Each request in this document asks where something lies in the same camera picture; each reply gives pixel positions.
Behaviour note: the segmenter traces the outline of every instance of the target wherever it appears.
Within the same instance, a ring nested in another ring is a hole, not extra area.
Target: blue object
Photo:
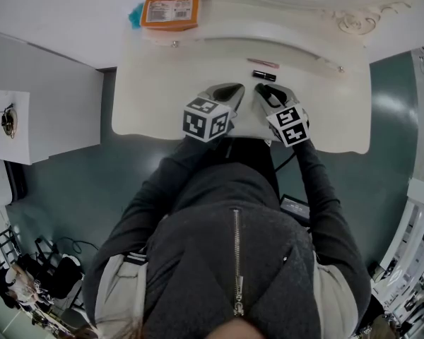
[[[129,20],[132,23],[132,29],[139,29],[141,14],[143,13],[144,4],[138,4],[138,6],[129,14]]]

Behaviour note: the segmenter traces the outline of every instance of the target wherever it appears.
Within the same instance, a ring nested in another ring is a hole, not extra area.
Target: gray sleeve
[[[92,324],[95,324],[94,312],[100,279],[108,259],[145,247],[210,147],[193,138],[185,138],[171,156],[162,159],[158,169],[143,183],[127,206],[122,219],[95,255],[83,281],[83,301]]]
[[[294,145],[310,205],[312,242],[317,261],[334,265],[346,279],[358,308],[358,322],[370,301],[370,278],[343,216],[341,203],[311,141]]]

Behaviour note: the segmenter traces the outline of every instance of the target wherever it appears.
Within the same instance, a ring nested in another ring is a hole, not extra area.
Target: zipper
[[[242,287],[243,276],[240,272],[240,212],[234,209],[234,258],[235,258],[235,297],[234,316],[243,316]]]

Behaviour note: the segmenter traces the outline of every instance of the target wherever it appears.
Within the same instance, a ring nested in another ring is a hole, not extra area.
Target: orange package
[[[200,0],[146,0],[140,25],[167,31],[196,28],[199,3]]]

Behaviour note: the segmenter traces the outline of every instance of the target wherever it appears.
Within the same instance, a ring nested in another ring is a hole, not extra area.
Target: label
[[[164,23],[166,21],[191,20],[192,10],[193,0],[151,1],[146,21],[148,23]]]

